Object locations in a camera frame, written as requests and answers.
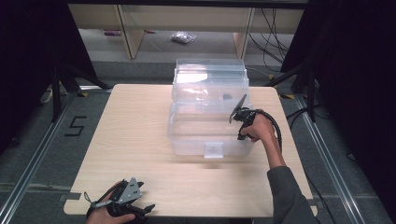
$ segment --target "black cable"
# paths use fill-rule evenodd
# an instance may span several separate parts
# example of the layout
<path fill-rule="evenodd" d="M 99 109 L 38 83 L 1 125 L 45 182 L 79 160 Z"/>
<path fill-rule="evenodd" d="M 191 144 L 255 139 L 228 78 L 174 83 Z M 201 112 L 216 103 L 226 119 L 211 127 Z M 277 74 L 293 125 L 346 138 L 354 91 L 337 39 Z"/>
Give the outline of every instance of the black cable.
<path fill-rule="evenodd" d="M 283 49 L 280 47 L 281 43 L 279 39 L 277 38 L 277 31 L 276 31 L 276 8 L 273 8 L 273 32 L 274 32 L 274 37 L 276 39 L 276 43 L 278 45 L 278 50 L 279 54 L 282 57 L 283 60 L 285 60 L 286 53 L 283 51 Z"/>
<path fill-rule="evenodd" d="M 293 124 L 294 124 L 294 121 L 296 121 L 297 120 L 297 118 L 298 117 L 300 117 L 300 115 L 302 115 L 304 112 L 306 111 L 306 109 L 305 110 L 302 110 L 302 111 L 300 111 L 297 115 L 296 115 L 296 117 L 294 117 L 294 119 L 291 121 L 291 124 L 290 124 L 290 129 L 292 129 L 293 128 Z"/>
<path fill-rule="evenodd" d="M 269 39 L 267 39 L 262 33 L 260 33 L 260 35 L 262 36 L 262 38 L 266 41 L 266 42 L 268 42 L 268 44 L 269 45 L 271 45 L 272 47 L 274 47 L 274 48 L 281 48 L 282 50 L 288 50 L 288 49 L 283 49 L 282 47 L 280 47 L 280 46 L 277 46 L 277 45 L 275 45 L 275 44 L 273 44 L 273 43 L 271 43 L 270 42 L 270 40 Z"/>
<path fill-rule="evenodd" d="M 267 40 L 267 41 L 269 42 L 271 35 L 274 35 L 274 38 L 275 38 L 276 43 L 277 43 L 277 47 L 278 47 L 278 48 L 283 47 L 283 48 L 289 50 L 285 45 L 283 45 L 283 44 L 279 41 L 279 39 L 277 38 L 277 33 L 276 33 L 276 31 L 274 31 L 274 28 L 273 28 L 273 27 L 276 28 L 276 10 L 273 8 L 273 25 L 271 25 L 270 22 L 268 21 L 267 17 L 265 16 L 265 13 L 264 13 L 264 10 L 263 10 L 263 9 L 262 9 L 262 15 L 264 16 L 265 21 L 266 21 L 267 24 L 268 24 L 268 28 L 270 28 L 270 35 L 268 36 L 268 40 Z"/>
<path fill-rule="evenodd" d="M 266 48 L 263 48 L 259 43 L 257 43 L 257 41 L 253 38 L 253 36 L 251 34 L 249 34 L 251 40 L 253 41 L 253 43 L 256 45 L 256 47 L 258 49 L 260 49 L 261 51 L 263 51 L 264 53 L 268 54 L 269 56 L 271 56 L 272 58 L 274 58 L 275 60 L 277 60 L 279 63 L 283 63 L 283 61 L 279 58 L 277 58 L 275 56 L 275 54 L 271 53 L 270 51 L 268 51 Z"/>
<path fill-rule="evenodd" d="M 271 121 L 271 123 L 273 124 L 274 129 L 276 131 L 276 137 L 277 137 L 277 142 L 279 144 L 279 149 L 280 149 L 280 151 L 282 151 L 282 133 L 280 132 L 280 128 L 279 128 L 279 125 L 277 124 L 276 120 L 270 114 L 268 114 L 267 112 L 263 111 L 262 109 L 244 109 L 243 112 L 244 113 L 250 113 L 250 114 L 253 113 L 254 115 L 253 115 L 253 117 L 248 115 L 243 120 L 244 124 L 239 129 L 239 133 L 241 132 L 241 130 L 243 128 L 246 128 L 246 127 L 250 126 L 253 123 L 253 120 L 254 120 L 256 114 L 261 114 L 261 115 L 265 116 L 267 119 L 269 119 Z"/>
<path fill-rule="evenodd" d="M 108 190 L 106 191 L 106 193 L 105 193 L 102 197 L 100 197 L 100 199 L 98 199 L 96 202 L 91 202 L 91 200 L 89 200 L 89 198 L 87 199 L 88 194 L 87 194 L 86 192 L 84 193 L 85 199 L 86 199 L 88 202 L 90 202 L 90 203 L 99 203 L 99 202 L 101 202 L 108 194 L 110 194 L 114 189 L 119 188 L 120 185 L 122 185 L 122 182 L 120 182 L 120 183 L 114 185 L 113 187 L 111 187 L 110 189 L 108 189 Z"/>
<path fill-rule="evenodd" d="M 314 105 L 314 107 L 319 107 L 319 106 L 322 106 L 322 104 Z M 299 110 L 297 110 L 297 111 L 291 113 L 290 115 L 286 116 L 287 119 L 289 119 L 289 118 L 295 116 L 294 119 L 292 120 L 291 124 L 290 124 L 290 129 L 292 128 L 294 121 L 297 120 L 297 118 L 300 117 L 300 115 L 302 115 L 306 110 L 307 110 L 307 108 L 305 107 L 305 108 L 299 109 Z M 311 184 L 311 186 L 312 186 L 312 187 L 314 188 L 314 190 L 317 192 L 317 194 L 318 194 L 318 196 L 319 196 L 319 198 L 320 198 L 320 200 L 321 200 L 323 206 L 326 208 L 326 210 L 327 210 L 327 212 L 328 212 L 330 218 L 332 219 L 332 223 L 335 224 L 336 222 L 335 222 L 334 216 L 332 215 L 332 211 L 330 211 L 330 208 L 329 208 L 329 206 L 327 205 L 326 201 L 325 201 L 325 200 L 323 199 L 323 197 L 321 196 L 321 194 L 320 194 L 318 188 L 317 188 L 317 187 L 315 186 L 315 184 L 312 182 L 311 178 L 308 176 L 308 174 L 306 173 L 306 170 L 305 170 L 305 169 L 304 169 L 304 173 L 305 173 L 306 179 L 309 181 L 309 183 Z"/>
<path fill-rule="evenodd" d="M 325 209 L 327 210 L 327 212 L 329 213 L 330 218 L 332 219 L 332 223 L 336 223 L 334 216 L 332 215 L 332 211 L 330 211 L 329 206 L 327 205 L 326 201 L 323 199 L 323 197 L 321 196 L 319 190 L 317 189 L 317 187 L 314 185 L 314 183 L 312 182 L 311 178 L 309 178 L 308 174 L 306 173 L 306 170 L 304 169 L 304 173 L 306 176 L 306 179 L 309 181 L 309 183 L 311 184 L 312 188 L 314 188 L 314 190 L 317 192 L 321 202 L 323 203 L 323 206 L 325 207 Z"/>
<path fill-rule="evenodd" d="M 278 70 L 274 70 L 272 68 L 270 68 L 267 63 L 265 62 L 265 54 L 268 54 L 269 56 L 271 56 L 272 58 L 274 58 L 275 60 L 277 60 L 279 63 L 283 63 L 283 61 L 281 61 L 280 59 L 278 59 L 273 53 L 271 53 L 270 51 L 268 51 L 267 49 L 263 48 L 261 45 L 259 45 L 256 40 L 253 38 L 253 36 L 251 34 L 249 34 L 251 40 L 253 41 L 253 43 L 256 45 L 256 47 L 261 50 L 263 52 L 262 54 L 262 61 L 264 62 L 264 66 L 273 72 L 280 72 Z"/>

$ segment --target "white object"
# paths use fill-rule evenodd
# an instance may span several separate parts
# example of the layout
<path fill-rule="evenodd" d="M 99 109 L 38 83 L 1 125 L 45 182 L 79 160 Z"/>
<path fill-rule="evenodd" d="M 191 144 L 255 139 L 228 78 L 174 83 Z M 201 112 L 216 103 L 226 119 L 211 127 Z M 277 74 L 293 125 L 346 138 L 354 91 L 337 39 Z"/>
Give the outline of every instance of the white object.
<path fill-rule="evenodd" d="M 253 108 L 242 60 L 177 60 L 168 124 L 174 152 L 205 158 L 247 155 L 250 139 L 237 140 L 242 122 L 229 122 L 245 93 L 244 106 Z"/>

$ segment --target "tape mark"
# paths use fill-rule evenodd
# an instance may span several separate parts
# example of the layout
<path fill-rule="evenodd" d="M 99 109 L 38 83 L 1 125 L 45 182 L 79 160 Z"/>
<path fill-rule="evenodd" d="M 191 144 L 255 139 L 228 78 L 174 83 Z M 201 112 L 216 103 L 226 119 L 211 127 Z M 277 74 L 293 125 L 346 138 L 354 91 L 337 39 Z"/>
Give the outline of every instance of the tape mark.
<path fill-rule="evenodd" d="M 279 94 L 280 99 L 289 99 L 289 100 L 294 100 L 295 97 L 293 94 Z"/>
<path fill-rule="evenodd" d="M 268 78 L 270 79 L 270 81 L 273 81 L 275 79 L 274 75 L 268 75 Z"/>
<path fill-rule="evenodd" d="M 67 200 L 79 200 L 79 198 L 81 197 L 81 193 L 74 193 L 74 192 L 70 192 L 68 194 L 62 194 L 58 201 L 60 203 L 65 203 Z"/>
<path fill-rule="evenodd" d="M 64 136 L 66 137 L 78 137 L 81 135 L 82 130 L 84 129 L 85 126 L 81 126 L 81 125 L 74 125 L 74 123 L 76 122 L 76 119 L 85 119 L 87 118 L 86 116 L 74 116 L 72 123 L 70 124 L 69 128 L 76 128 L 79 129 L 78 133 L 67 133 Z"/>

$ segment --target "person's arm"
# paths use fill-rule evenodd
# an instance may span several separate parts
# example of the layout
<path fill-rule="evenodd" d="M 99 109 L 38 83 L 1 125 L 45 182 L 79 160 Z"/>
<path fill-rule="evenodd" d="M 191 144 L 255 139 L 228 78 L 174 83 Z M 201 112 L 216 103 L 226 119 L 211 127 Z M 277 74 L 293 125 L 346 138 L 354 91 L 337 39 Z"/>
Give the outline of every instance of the person's arm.
<path fill-rule="evenodd" d="M 274 201 L 274 223 L 316 223 L 312 210 L 301 193 L 291 169 L 286 166 L 269 119 L 257 114 L 253 124 L 241 130 L 252 141 L 262 141 L 270 170 L 267 173 Z"/>

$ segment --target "black backdrop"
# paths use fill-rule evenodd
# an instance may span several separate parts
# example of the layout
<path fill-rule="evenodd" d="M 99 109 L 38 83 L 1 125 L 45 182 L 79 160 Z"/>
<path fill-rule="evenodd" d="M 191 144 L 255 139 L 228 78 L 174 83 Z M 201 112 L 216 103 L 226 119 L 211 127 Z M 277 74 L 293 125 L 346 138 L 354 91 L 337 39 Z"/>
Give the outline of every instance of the black backdrop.
<path fill-rule="evenodd" d="M 67 4 L 3 1 L 0 6 L 0 154 L 38 106 L 51 82 L 54 67 L 60 63 L 96 77 Z"/>
<path fill-rule="evenodd" d="M 375 192 L 396 222 L 396 1 L 346 1 L 320 93 Z"/>

